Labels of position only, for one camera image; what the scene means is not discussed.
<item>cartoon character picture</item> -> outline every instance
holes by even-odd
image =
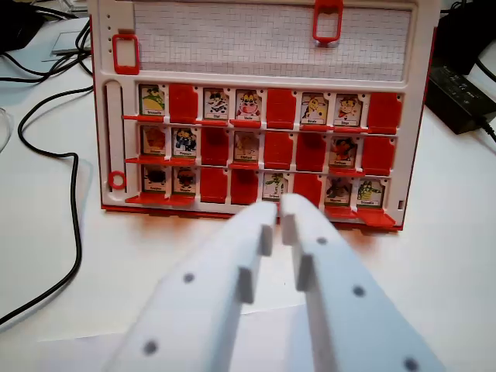
[[[334,137],[331,142],[329,165],[331,167],[354,167],[357,144],[352,137]]]
[[[258,161],[259,140],[253,132],[234,133],[234,161]]]
[[[327,177],[324,204],[334,206],[350,205],[351,187],[351,183],[345,178]]]
[[[207,119],[227,119],[229,97],[222,89],[204,90],[204,117]]]
[[[288,180],[282,173],[266,173],[263,176],[263,200],[278,201],[288,192]]]
[[[174,168],[172,191],[175,194],[195,195],[196,173],[190,167]]]
[[[165,192],[165,167],[143,165],[143,191]]]
[[[165,132],[158,126],[141,127],[141,152],[146,155],[165,155]]]
[[[261,109],[262,98],[257,91],[236,92],[236,119],[259,121]]]
[[[196,157],[196,135],[190,128],[172,129],[172,154],[175,157]]]
[[[165,115],[164,92],[158,85],[140,85],[139,99],[142,115]]]
[[[362,180],[358,187],[357,207],[380,208],[384,198],[384,189],[379,181]]]
[[[359,126],[362,102],[358,95],[337,95],[334,112],[335,126]]]
[[[326,124],[328,105],[323,95],[303,93],[301,124]]]

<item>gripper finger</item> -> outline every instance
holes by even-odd
[[[283,243],[305,292],[316,372],[429,371],[443,365],[307,199],[283,195]]]
[[[246,207],[168,274],[107,370],[229,370],[241,305],[253,302],[276,215],[268,201]]]

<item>guess who game board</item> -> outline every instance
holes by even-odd
[[[401,229],[439,0],[90,0],[102,207]]]

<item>grid paper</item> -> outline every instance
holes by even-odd
[[[400,81],[411,12],[348,8],[337,46],[312,39],[313,8],[135,2],[142,70]],[[319,16],[319,35],[337,17]]]

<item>white table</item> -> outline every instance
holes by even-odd
[[[36,51],[49,45],[60,27],[43,29],[28,48],[12,55],[27,67],[48,70],[48,64],[36,62]],[[483,61],[496,70],[496,47]],[[496,95],[496,84],[474,69],[473,81]],[[14,73],[0,61],[0,75]],[[74,67],[37,86],[2,83],[0,102],[17,124],[41,99],[90,84],[90,77]],[[159,278],[224,223],[103,212],[92,95],[59,99],[37,116],[26,130],[32,143],[80,155],[77,200],[84,257],[63,293],[15,326],[0,329],[0,350],[15,349],[19,361],[28,357],[22,344],[125,332]],[[485,133],[455,136],[428,109],[418,144],[404,231],[343,230],[343,235],[449,370],[494,370],[496,145]],[[30,152],[16,133],[0,153],[2,315],[45,291],[73,264],[71,165]],[[245,312],[304,303],[294,285],[291,251],[277,243],[273,256],[263,258],[256,303]]]

